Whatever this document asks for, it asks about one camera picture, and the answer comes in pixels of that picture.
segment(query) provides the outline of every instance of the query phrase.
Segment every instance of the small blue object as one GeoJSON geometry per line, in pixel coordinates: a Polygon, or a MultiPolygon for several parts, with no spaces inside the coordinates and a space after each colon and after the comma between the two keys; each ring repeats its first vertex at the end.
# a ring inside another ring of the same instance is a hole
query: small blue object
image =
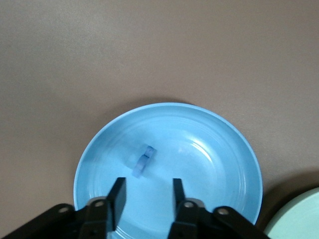
{"type": "Polygon", "coordinates": [[[139,158],[138,163],[136,164],[136,166],[133,169],[132,175],[134,177],[139,178],[141,176],[141,174],[143,173],[143,171],[146,167],[146,164],[150,160],[153,153],[154,153],[154,148],[152,148],[151,146],[148,146],[146,148],[145,153],[139,158]]]}

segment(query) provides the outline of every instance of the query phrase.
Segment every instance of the screw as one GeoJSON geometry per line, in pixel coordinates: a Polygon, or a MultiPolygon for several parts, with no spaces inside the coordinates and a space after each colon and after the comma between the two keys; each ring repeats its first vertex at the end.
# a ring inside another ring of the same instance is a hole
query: screw
{"type": "Polygon", "coordinates": [[[184,203],[184,207],[186,207],[186,208],[192,208],[192,207],[194,207],[194,203],[192,203],[192,202],[186,202],[186,203],[184,203]]]}
{"type": "Polygon", "coordinates": [[[59,213],[65,213],[65,212],[67,212],[69,209],[67,208],[67,207],[64,207],[64,208],[60,208],[59,209],[59,213]]]}
{"type": "Polygon", "coordinates": [[[218,213],[220,215],[228,215],[229,211],[226,208],[220,208],[220,209],[218,209],[218,213]]]}
{"type": "Polygon", "coordinates": [[[100,206],[103,206],[104,205],[104,202],[103,201],[99,201],[97,203],[95,203],[95,207],[100,207],[100,206]]]}

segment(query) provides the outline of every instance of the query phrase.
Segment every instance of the blue plate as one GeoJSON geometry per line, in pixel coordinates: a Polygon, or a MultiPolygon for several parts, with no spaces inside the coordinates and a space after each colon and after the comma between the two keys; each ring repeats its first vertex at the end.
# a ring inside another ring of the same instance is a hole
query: blue plate
{"type": "Polygon", "coordinates": [[[249,143],[231,123],[193,105],[147,105],[104,126],[79,162],[75,208],[107,195],[117,177],[127,178],[127,202],[114,239],[167,237],[173,178],[181,178],[186,197],[202,200],[209,211],[230,206],[255,223],[261,207],[261,172],[249,143]],[[136,178],[132,171],[147,146],[155,152],[136,178]]]}

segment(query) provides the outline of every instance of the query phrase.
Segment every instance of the green plate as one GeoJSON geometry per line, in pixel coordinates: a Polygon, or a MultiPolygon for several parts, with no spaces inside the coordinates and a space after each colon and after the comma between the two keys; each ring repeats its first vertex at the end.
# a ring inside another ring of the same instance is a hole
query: green plate
{"type": "Polygon", "coordinates": [[[283,206],[265,229],[271,239],[319,238],[319,188],[307,191],[283,206]]]}

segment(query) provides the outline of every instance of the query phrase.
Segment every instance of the light blue plate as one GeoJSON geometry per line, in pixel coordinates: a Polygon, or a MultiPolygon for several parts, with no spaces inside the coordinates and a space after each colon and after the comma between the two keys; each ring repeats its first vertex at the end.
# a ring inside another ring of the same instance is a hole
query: light blue plate
{"type": "Polygon", "coordinates": [[[255,223],[261,207],[261,172],[249,143],[228,121],[193,105],[147,105],[104,126],[79,162],[75,208],[107,195],[117,177],[127,178],[127,202],[115,239],[167,237],[173,178],[181,178],[186,197],[202,200],[209,211],[230,206],[255,223]],[[132,170],[148,145],[156,151],[136,178],[132,170]]]}

